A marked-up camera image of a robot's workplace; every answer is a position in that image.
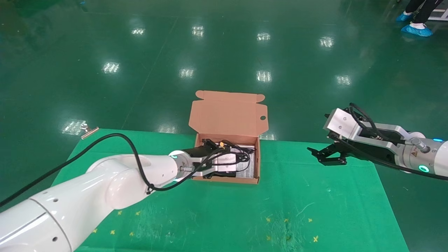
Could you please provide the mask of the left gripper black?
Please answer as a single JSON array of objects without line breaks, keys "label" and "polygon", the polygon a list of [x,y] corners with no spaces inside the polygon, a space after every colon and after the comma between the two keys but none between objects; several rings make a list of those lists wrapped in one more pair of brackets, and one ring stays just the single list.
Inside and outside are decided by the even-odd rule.
[{"label": "left gripper black", "polygon": [[[226,152],[226,146],[221,142],[216,143],[211,139],[202,139],[202,146],[183,149],[183,155],[186,156],[186,165],[201,164],[212,152]],[[235,178],[236,171],[213,171],[203,176],[203,179],[212,179],[215,177]]]}]

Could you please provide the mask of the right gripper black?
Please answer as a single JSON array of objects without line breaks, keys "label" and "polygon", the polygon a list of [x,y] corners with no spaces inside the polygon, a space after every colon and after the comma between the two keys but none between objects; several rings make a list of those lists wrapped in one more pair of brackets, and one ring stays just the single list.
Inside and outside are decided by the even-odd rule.
[{"label": "right gripper black", "polygon": [[341,142],[334,142],[322,150],[316,150],[311,147],[307,147],[307,150],[311,152],[312,156],[317,157],[318,162],[324,166],[344,166],[347,164],[347,160],[344,155],[340,157],[330,157],[335,153],[345,153],[346,156],[354,157],[360,160],[368,160],[365,156],[365,154],[368,154],[382,161],[395,162],[395,154],[387,148],[367,145],[365,143],[355,142],[349,139],[344,139],[344,141],[360,150],[362,153],[357,153]]}]

